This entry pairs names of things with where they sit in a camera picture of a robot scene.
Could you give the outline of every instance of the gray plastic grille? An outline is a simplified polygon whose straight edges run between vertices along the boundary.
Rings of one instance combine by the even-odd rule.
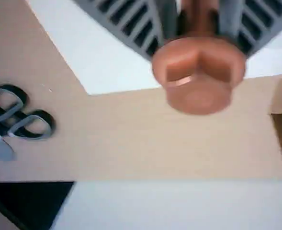
[[[248,56],[282,30],[282,0],[221,0],[220,33]]]
[[[75,0],[134,51],[151,59],[177,31],[175,0]]]

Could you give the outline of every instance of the orange knob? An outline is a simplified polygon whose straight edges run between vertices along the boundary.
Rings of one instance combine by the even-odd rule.
[[[197,23],[186,23],[194,25],[187,31],[188,37],[160,48],[152,65],[171,107],[188,114],[207,115],[231,103],[232,89],[245,74],[246,57],[226,40],[209,35],[213,33],[213,26],[209,26],[209,1],[194,1],[198,1],[195,6],[200,10]]]

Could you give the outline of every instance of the scissors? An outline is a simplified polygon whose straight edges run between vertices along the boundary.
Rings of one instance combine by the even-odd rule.
[[[53,117],[44,110],[34,110],[24,113],[22,110],[29,101],[28,95],[19,87],[11,84],[0,85],[0,96],[8,93],[15,101],[4,109],[0,106],[0,160],[11,161],[14,159],[12,148],[3,140],[3,137],[18,137],[26,140],[47,139],[54,133],[56,124]],[[40,120],[45,129],[41,133],[34,133],[27,126]]]

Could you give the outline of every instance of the scissor handle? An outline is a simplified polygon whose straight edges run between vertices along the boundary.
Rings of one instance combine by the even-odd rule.
[[[33,133],[26,129],[27,125],[30,125],[36,120],[41,120],[45,125],[43,133]],[[16,122],[9,130],[9,137],[19,137],[28,140],[41,140],[49,138],[56,128],[54,118],[44,110],[35,110],[30,114],[27,114],[24,119]]]
[[[28,140],[40,140],[46,139],[53,134],[56,123],[49,113],[44,110],[35,110],[30,114],[25,114],[21,111],[28,100],[27,94],[22,89],[9,84],[0,85],[0,94],[2,93],[10,93],[17,100],[7,110],[0,107],[0,131],[2,136],[8,135]],[[9,118],[17,120],[11,127],[6,122]],[[26,128],[36,120],[41,120],[45,124],[45,130],[42,133],[34,133]]]
[[[20,111],[28,101],[28,95],[22,89],[14,85],[0,85],[0,95],[3,93],[9,93],[13,95],[16,101],[12,105],[10,105],[7,110],[4,110],[0,107],[0,122],[9,119],[16,112]]]

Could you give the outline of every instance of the cardboard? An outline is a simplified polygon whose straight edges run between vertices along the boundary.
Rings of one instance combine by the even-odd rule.
[[[57,121],[46,141],[5,138],[17,160],[0,161],[0,181],[282,179],[271,119],[281,79],[244,81],[211,116],[172,110],[161,89],[88,96],[27,4],[0,1],[0,83]]]

